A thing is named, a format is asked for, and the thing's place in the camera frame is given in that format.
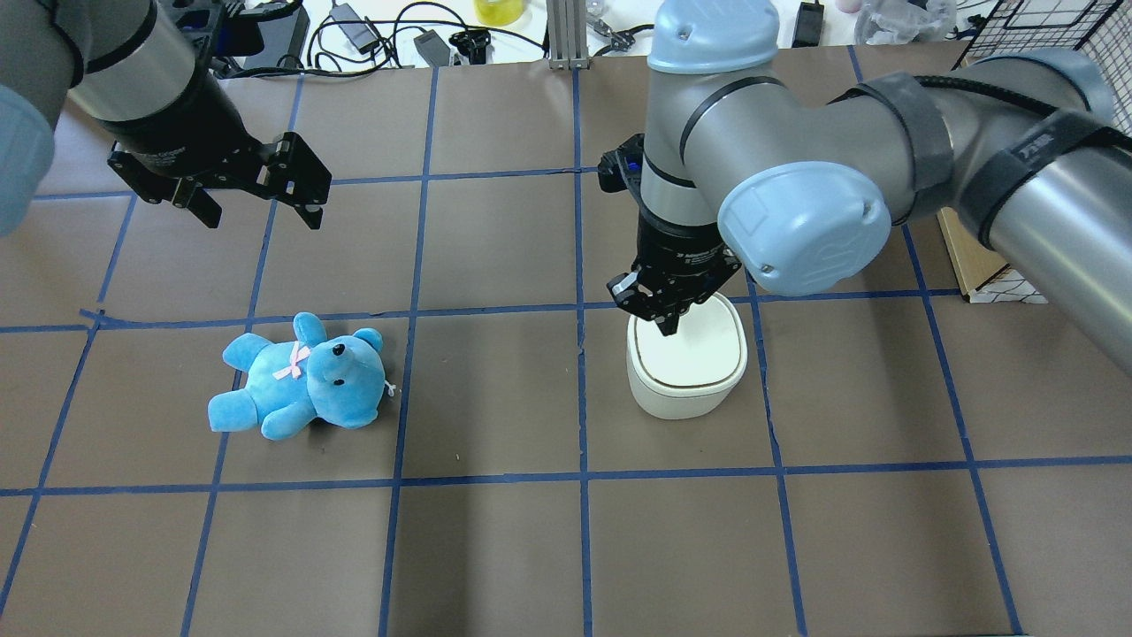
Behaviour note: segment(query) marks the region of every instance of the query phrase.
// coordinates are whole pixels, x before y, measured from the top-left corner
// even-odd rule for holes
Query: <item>teddy bear leg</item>
[[[251,370],[251,364],[255,363],[256,356],[269,345],[272,345],[272,342],[259,335],[241,335],[234,342],[228,344],[221,359],[232,368],[241,372],[247,372]]]
[[[258,424],[256,402],[246,389],[224,393],[208,402],[208,427],[214,432],[239,432]]]

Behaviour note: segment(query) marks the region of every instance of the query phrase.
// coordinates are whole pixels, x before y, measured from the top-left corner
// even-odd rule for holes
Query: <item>white container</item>
[[[666,421],[695,419],[719,407],[747,369],[739,312],[718,292],[693,304],[670,337],[631,316],[626,341],[633,398]]]

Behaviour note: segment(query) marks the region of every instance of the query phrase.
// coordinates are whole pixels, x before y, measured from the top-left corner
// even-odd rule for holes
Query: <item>wire mesh rack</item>
[[[964,58],[1046,46],[1082,51],[1116,96],[1116,126],[1132,132],[1132,5],[1124,0],[1000,0]]]

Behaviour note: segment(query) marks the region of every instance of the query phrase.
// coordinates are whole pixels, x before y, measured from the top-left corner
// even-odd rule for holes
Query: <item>teddy bear ear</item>
[[[354,333],[354,337],[368,343],[378,354],[381,353],[381,347],[385,345],[381,334],[374,328],[362,328]]]

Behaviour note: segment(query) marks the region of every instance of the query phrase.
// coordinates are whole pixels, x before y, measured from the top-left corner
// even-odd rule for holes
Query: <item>pink ribbon bow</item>
[[[294,347],[291,348],[291,364],[272,376],[275,377],[276,381],[282,381],[288,376],[292,379],[298,379],[302,376],[302,370],[299,369],[299,362],[306,361],[307,359],[310,359],[310,348],[306,346],[300,348],[299,342],[295,342]]]

